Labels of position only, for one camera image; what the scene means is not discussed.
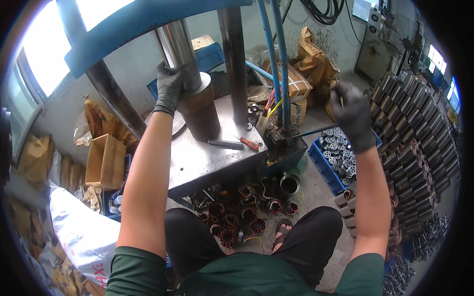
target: red-handled screwdriver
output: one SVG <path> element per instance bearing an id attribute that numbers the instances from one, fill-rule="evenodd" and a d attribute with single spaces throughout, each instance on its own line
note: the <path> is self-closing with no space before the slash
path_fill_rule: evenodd
<path id="1" fill-rule="evenodd" d="M 247 140 L 247 139 L 244 138 L 244 137 L 240 137 L 240 138 L 239 138 L 239 137 L 237 137 L 237 136 L 234 136 L 233 134 L 229 134 L 229 135 L 231 135 L 231 136 L 233 136 L 233 137 L 239 139 L 242 143 L 244 143 L 245 145 L 247 145 L 247 146 L 250 148 L 250 150 L 253 150 L 253 151 L 255 151 L 255 152 L 258 152 L 258 144 L 257 144 L 257 143 L 255 143 L 255 142 L 253 142 L 253 141 L 249 141 L 249 140 Z"/>

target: person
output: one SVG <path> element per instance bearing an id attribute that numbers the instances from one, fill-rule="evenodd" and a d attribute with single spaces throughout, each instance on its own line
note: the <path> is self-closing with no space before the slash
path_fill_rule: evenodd
<path id="1" fill-rule="evenodd" d="M 341 235 L 342 219 L 336 209 L 315 208 L 294 226 L 282 221 L 271 255 L 226 255 L 191 211 L 165 212 L 181 76 L 163 62 L 158 65 L 159 97 L 125 185 L 122 223 L 105 295 L 165 295 L 166 251 L 180 281 L 177 296 L 324 294 L 315 286 Z M 330 101 L 357 159 L 357 238 L 335 292 L 381 295 L 391 205 L 368 102 L 359 89 L 344 82 L 333 88 Z"/>

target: cardboard box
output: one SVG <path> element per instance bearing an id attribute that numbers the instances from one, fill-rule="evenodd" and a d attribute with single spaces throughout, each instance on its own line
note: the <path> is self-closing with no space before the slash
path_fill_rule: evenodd
<path id="1" fill-rule="evenodd" d="M 278 77 L 281 81 L 282 74 L 280 65 L 281 64 L 278 64 Z M 270 66 L 270 61 L 264 61 L 262 69 L 271 74 L 272 68 Z M 288 65 L 288 92 L 290 94 L 291 103 L 290 120 L 297 126 L 302 125 L 304 122 L 307 105 L 306 98 L 312 89 L 313 87 L 311 84 L 295 68 Z"/>
<path id="2" fill-rule="evenodd" d="M 86 185 L 119 190 L 123 183 L 126 149 L 110 134 L 93 139 L 87 158 Z"/>
<path id="3" fill-rule="evenodd" d="M 280 70 L 280 65 L 278 64 L 278 78 L 282 80 L 282 74 Z M 262 64 L 262 69 L 272 74 L 272 68 L 270 66 L 270 61 L 264 61 Z M 310 83 L 301 75 L 295 68 L 288 64 L 288 92 L 290 93 L 290 102 L 296 103 L 306 99 L 313 87 Z"/>

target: gray knit glove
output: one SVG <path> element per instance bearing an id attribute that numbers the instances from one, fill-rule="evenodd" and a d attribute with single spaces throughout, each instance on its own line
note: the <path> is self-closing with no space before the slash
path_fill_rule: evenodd
<path id="1" fill-rule="evenodd" d="M 153 112 L 161 111 L 174 117 L 181 92 L 182 71 L 167 69 L 164 61 L 158 64 L 156 70 L 158 71 L 158 100 Z"/>
<path id="2" fill-rule="evenodd" d="M 331 107 L 336 123 L 351 142 L 355 154 L 375 146 L 371 130 L 369 101 L 352 83 L 338 82 L 331 90 Z"/>

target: sandal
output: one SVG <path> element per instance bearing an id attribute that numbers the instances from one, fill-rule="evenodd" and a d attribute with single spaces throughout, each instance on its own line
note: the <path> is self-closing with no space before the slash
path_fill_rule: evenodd
<path id="1" fill-rule="evenodd" d="M 275 248 L 275 246 L 278 244 L 278 243 L 283 243 L 286 239 L 286 235 L 288 234 L 288 232 L 290 232 L 290 230 L 286 229 L 286 227 L 283 227 L 282 224 L 285 224 L 286 226 L 291 226 L 293 228 L 293 223 L 288 220 L 288 219 L 282 219 L 280 220 L 280 222 L 278 223 L 278 226 L 276 227 L 276 230 L 275 230 L 275 235 L 276 233 L 280 232 L 282 235 L 280 235 L 279 237 L 277 237 L 275 239 L 275 242 L 273 243 L 273 247 L 272 247 L 272 250 Z"/>

